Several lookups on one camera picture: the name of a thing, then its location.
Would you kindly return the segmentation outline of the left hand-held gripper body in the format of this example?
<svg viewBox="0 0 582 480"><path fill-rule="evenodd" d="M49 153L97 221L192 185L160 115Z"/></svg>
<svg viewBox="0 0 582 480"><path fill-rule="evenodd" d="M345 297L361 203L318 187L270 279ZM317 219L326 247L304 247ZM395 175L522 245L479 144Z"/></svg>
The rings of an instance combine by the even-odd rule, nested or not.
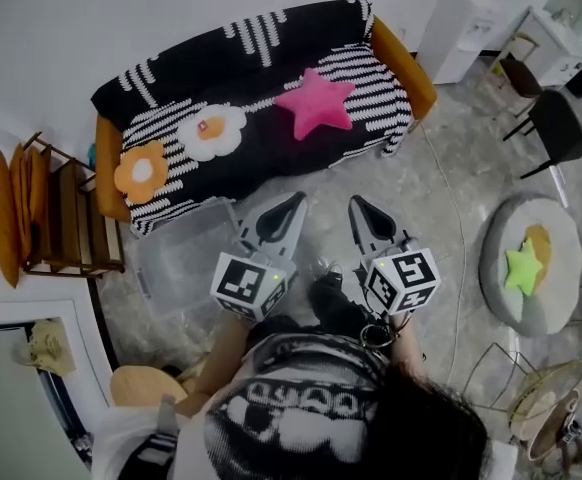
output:
<svg viewBox="0 0 582 480"><path fill-rule="evenodd" d="M240 239L233 243L244 254L222 252L216 264L210 295L217 304L241 318L261 322L288 293L297 277L293 261L276 257L273 242Z"/></svg>

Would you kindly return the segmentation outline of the clear plastic storage bin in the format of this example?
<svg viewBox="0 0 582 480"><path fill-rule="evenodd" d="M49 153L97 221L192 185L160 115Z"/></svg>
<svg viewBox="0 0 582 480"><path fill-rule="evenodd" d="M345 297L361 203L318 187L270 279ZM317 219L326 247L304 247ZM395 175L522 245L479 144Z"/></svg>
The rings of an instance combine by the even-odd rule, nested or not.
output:
<svg viewBox="0 0 582 480"><path fill-rule="evenodd" d="M136 242L134 271L152 316L204 317L217 310L211 282L222 252L234 250L236 217L226 200L205 203Z"/></svg>

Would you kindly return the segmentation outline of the white flower pillow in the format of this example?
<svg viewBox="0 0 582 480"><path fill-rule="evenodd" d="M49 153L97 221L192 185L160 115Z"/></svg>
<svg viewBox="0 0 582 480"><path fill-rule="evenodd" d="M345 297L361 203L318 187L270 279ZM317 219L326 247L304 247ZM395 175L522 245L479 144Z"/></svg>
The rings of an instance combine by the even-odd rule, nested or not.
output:
<svg viewBox="0 0 582 480"><path fill-rule="evenodd" d="M241 108L208 105L178 125L176 138L188 158L207 162L233 153L242 142L246 124Z"/></svg>

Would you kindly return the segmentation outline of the green star pillow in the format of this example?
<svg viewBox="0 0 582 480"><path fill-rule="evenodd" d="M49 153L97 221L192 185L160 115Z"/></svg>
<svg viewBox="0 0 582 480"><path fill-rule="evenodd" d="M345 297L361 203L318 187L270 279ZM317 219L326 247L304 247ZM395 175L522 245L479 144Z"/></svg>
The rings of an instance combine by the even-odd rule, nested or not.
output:
<svg viewBox="0 0 582 480"><path fill-rule="evenodd" d="M504 287L517 288L525 296L531 296L537 276L543 268L536 256L532 239L527 238L519 250L506 250L505 256L508 272Z"/></svg>

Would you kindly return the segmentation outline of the pink star pillow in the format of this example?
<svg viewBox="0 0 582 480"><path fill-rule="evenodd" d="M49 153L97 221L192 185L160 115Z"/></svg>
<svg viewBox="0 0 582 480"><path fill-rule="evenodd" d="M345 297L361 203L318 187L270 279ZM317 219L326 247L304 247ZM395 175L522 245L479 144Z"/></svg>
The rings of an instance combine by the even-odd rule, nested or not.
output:
<svg viewBox="0 0 582 480"><path fill-rule="evenodd" d="M319 126L351 130L345 100L354 91L355 85L351 82L333 82L307 68L301 85L276 96L274 103L293 114L293 136L303 141Z"/></svg>

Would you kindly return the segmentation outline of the orange flower pillow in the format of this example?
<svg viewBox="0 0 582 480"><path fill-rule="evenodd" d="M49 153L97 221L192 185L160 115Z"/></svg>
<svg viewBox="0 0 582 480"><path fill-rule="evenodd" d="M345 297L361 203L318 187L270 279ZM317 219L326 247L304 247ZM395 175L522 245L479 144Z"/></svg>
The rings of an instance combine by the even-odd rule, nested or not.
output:
<svg viewBox="0 0 582 480"><path fill-rule="evenodd" d="M160 141L131 148L121 157L114 171L114 184L129 205L149 202L168 178L168 162Z"/></svg>

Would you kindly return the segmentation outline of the person's left forearm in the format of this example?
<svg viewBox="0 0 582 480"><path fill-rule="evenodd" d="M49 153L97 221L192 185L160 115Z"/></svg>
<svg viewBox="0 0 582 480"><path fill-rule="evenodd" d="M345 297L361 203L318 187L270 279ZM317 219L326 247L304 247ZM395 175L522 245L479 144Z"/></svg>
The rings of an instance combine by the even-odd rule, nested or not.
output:
<svg viewBox="0 0 582 480"><path fill-rule="evenodd" d="M222 388L231 382L242 364L250 325L247 320L226 314L211 352L197 377L193 391L175 404L175 411L193 417Z"/></svg>

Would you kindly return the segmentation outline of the person's black trousers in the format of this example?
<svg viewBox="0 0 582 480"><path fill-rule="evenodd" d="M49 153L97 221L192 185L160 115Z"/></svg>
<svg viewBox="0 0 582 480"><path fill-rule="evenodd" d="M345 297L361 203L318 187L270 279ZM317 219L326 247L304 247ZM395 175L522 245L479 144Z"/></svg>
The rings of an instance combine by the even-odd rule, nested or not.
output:
<svg viewBox="0 0 582 480"><path fill-rule="evenodd" d="M342 269L331 264L310 285L307 297L318 320L312 330L359 340L361 331L368 324L366 311L345 295L342 284Z"/></svg>

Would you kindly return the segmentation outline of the person's patterned top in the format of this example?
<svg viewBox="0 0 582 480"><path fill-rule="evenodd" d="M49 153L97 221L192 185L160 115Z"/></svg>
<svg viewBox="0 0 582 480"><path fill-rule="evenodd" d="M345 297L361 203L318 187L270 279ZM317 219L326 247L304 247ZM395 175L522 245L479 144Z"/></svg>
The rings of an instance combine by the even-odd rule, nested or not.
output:
<svg viewBox="0 0 582 480"><path fill-rule="evenodd" d="M116 410L93 480L483 480L490 439L458 394L337 335L280 333L193 416Z"/></svg>

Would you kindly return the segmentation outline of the round wooden side table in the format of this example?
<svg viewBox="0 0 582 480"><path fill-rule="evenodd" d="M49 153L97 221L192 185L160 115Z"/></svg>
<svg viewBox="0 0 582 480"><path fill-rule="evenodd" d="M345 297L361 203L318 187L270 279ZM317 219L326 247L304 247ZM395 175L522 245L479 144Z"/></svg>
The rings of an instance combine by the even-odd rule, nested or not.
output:
<svg viewBox="0 0 582 480"><path fill-rule="evenodd" d="M173 376L149 366L120 366L111 376L110 391L117 407L154 407L164 395L176 402L187 397Z"/></svg>

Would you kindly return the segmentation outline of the grey round pouf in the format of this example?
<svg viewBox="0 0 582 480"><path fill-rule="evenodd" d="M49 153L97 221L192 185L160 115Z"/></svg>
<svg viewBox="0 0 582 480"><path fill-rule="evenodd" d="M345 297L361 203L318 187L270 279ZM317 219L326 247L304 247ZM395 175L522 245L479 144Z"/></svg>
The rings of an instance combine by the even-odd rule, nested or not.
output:
<svg viewBox="0 0 582 480"><path fill-rule="evenodd" d="M552 259L545 276L537 276L533 294L506 289L506 250L519 250L529 226L550 235ZM505 200L493 213L482 243L479 282L490 311L518 334L539 337L558 333L579 299L582 247L573 218L557 201L534 193Z"/></svg>

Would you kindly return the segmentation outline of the wooden shelf rack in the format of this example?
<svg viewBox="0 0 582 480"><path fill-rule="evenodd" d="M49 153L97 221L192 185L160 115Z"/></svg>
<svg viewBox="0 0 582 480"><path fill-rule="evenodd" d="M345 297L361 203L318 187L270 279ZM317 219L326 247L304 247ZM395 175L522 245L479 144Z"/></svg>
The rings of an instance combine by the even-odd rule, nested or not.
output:
<svg viewBox="0 0 582 480"><path fill-rule="evenodd" d="M47 197L42 222L31 225L24 272L84 279L124 272L119 225L100 213L95 170L44 140L40 131L24 144L25 152L34 150L45 163Z"/></svg>

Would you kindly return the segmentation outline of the beige tote bag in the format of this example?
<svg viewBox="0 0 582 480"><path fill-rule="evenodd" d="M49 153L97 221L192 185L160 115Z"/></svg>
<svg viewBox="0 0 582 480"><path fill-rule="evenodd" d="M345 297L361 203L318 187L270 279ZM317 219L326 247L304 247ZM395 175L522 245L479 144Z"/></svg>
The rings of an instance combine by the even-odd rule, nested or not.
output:
<svg viewBox="0 0 582 480"><path fill-rule="evenodd" d="M76 370L65 328L60 320L37 320L24 347L24 365L65 377Z"/></svg>

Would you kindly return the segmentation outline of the brown bag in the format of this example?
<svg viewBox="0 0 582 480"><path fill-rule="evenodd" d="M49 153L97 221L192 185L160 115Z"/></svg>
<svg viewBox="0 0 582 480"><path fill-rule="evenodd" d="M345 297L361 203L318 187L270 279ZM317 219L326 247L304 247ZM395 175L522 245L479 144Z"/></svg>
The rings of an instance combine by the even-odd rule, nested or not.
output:
<svg viewBox="0 0 582 480"><path fill-rule="evenodd" d="M548 413L536 436L530 441L527 457L532 462L540 461L557 447L567 434L566 428L574 419L580 401L580 391L572 389Z"/></svg>

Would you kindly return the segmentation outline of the white desk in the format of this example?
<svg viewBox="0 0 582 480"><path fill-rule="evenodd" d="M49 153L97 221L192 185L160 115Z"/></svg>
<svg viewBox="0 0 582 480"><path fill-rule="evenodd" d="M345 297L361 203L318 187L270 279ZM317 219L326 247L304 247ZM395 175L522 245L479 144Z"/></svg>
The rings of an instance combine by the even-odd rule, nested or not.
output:
<svg viewBox="0 0 582 480"><path fill-rule="evenodd" d="M512 39L510 55L542 87L562 87L582 71L582 41L544 10L530 8Z"/></svg>

